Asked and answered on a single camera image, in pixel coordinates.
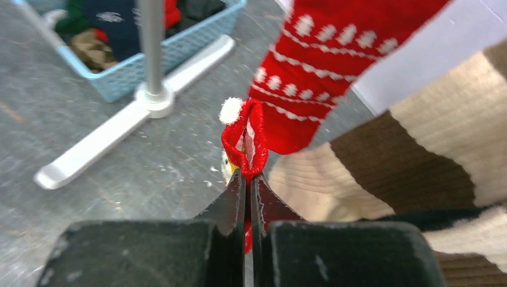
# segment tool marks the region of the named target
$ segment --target white pom-pom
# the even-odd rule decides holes
[[[243,106],[243,100],[238,97],[230,97],[225,100],[220,111],[220,121],[223,124],[232,124],[239,118],[239,112]]]

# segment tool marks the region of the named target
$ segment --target penguin ornament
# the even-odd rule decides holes
[[[225,124],[221,164],[225,182],[229,182],[236,169],[241,169],[250,183],[262,173],[268,159],[262,105],[258,100],[232,97],[224,102],[219,118]]]

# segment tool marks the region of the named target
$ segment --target basket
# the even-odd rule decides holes
[[[40,15],[65,7],[66,0],[12,0],[26,17],[40,30],[43,37],[68,65],[81,77],[87,79],[99,94],[111,103],[132,92],[145,80],[144,55],[138,53],[99,73],[92,73],[57,33],[47,28]],[[165,72],[179,66],[188,58],[205,48],[222,34],[230,34],[246,0],[223,0],[227,7],[162,41],[162,65]]]

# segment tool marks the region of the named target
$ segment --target red and white patterned sock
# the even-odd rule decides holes
[[[447,2],[295,0],[248,93],[262,103],[268,149],[307,147],[351,83]]]

